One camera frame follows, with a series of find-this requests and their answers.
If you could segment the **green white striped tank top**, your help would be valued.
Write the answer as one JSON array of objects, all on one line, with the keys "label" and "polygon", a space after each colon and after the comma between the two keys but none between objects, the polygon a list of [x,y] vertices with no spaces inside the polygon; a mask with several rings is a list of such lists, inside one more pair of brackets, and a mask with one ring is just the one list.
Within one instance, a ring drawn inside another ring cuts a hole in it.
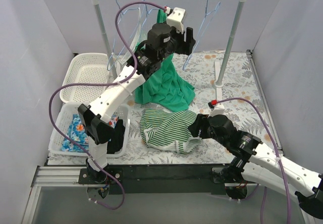
[{"label": "green white striped tank top", "polygon": [[193,137],[188,130],[196,118],[197,114],[190,110],[167,113],[159,109],[147,109],[139,123],[140,135],[147,147],[189,154],[203,142],[201,138]]}]

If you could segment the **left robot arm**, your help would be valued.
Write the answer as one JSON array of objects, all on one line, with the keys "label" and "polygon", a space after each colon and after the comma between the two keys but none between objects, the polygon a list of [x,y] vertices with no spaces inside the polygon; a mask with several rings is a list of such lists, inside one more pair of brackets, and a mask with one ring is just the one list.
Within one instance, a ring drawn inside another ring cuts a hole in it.
[{"label": "left robot arm", "polygon": [[123,101],[157,70],[168,56],[177,53],[190,55],[196,41],[193,29],[183,32],[167,23],[156,23],[139,43],[134,56],[127,60],[113,84],[88,105],[81,104],[78,114],[89,139],[89,154],[86,160],[88,175],[98,184],[107,179],[104,169],[107,163],[107,145],[116,131],[109,124],[113,113]]}]

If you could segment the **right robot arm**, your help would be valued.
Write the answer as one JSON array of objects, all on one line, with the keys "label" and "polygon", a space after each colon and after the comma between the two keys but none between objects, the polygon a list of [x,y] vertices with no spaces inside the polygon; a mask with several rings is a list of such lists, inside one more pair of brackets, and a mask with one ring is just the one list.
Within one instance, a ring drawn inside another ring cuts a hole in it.
[{"label": "right robot arm", "polygon": [[258,137],[237,130],[225,115],[198,114],[188,127],[194,137],[213,139],[234,159],[220,176],[223,180],[259,183],[280,193],[290,193],[300,208],[322,219],[322,174],[308,170],[275,151]]}]

